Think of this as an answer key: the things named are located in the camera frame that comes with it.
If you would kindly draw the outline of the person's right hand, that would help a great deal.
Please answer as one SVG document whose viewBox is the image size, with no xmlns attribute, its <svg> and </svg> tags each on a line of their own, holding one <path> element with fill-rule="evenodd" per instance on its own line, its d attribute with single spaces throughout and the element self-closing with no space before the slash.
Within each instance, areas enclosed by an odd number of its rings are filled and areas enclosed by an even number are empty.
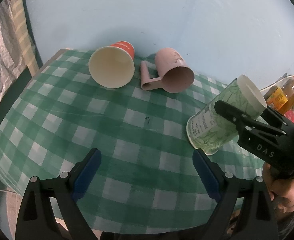
<svg viewBox="0 0 294 240">
<path fill-rule="evenodd" d="M 294 179 L 275 180 L 272 177 L 270 168 L 271 166 L 264 162 L 262 178 L 274 205 L 275 217 L 279 222 L 294 212 Z"/>
</svg>

